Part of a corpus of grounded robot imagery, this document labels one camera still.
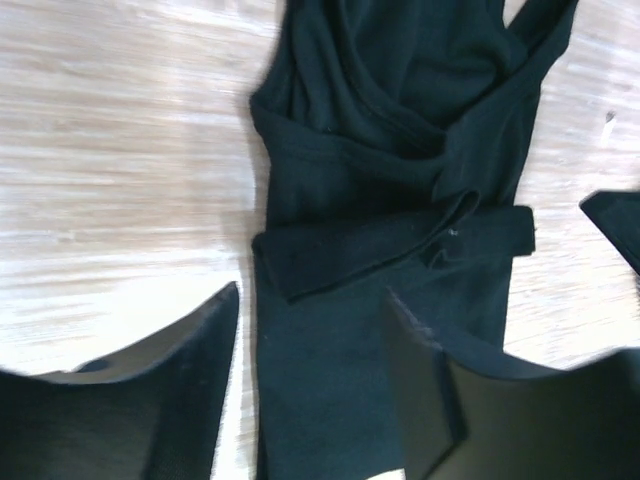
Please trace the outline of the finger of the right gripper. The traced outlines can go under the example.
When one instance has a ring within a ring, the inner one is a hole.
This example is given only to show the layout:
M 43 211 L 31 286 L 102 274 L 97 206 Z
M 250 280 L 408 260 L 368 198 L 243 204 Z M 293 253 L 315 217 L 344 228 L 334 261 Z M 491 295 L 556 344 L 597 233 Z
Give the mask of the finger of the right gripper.
M 639 191 L 599 190 L 582 200 L 580 209 L 639 273 Z

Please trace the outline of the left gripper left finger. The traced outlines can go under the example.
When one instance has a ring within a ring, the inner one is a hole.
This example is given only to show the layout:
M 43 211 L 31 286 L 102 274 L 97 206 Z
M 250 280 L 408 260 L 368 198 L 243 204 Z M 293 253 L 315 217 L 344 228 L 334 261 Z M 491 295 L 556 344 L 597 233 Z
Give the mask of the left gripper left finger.
M 239 315 L 229 283 L 71 372 L 1 373 L 4 479 L 207 479 Z

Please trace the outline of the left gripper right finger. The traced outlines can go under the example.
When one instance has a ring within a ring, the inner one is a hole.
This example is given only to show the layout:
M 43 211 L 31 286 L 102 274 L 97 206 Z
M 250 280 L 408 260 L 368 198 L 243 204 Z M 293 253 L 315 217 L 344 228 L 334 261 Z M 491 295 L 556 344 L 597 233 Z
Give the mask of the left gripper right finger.
M 571 370 L 420 321 L 396 294 L 384 336 L 409 479 L 635 479 L 639 352 Z

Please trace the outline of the black tank top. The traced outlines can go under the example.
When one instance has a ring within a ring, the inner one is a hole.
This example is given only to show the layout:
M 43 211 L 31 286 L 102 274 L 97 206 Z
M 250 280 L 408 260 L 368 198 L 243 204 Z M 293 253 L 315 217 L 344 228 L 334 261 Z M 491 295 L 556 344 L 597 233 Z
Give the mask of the black tank top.
M 290 1 L 250 110 L 270 159 L 252 243 L 261 479 L 367 479 L 403 455 L 379 329 L 403 291 L 504 341 L 514 202 L 576 5 Z

